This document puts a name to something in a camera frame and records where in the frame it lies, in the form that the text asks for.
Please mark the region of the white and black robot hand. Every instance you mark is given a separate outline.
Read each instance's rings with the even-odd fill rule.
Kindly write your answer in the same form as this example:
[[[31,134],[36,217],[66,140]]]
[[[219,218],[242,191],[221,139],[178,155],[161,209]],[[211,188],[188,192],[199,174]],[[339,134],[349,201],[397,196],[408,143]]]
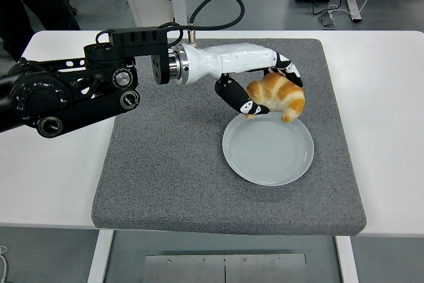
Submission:
[[[217,80],[215,92],[234,110],[253,118],[280,112],[282,121],[297,118],[305,104],[301,76],[280,53],[257,44],[224,44],[205,49],[181,44],[173,49],[177,82],[192,84],[209,75]],[[263,71],[264,77],[244,89],[231,74]]]

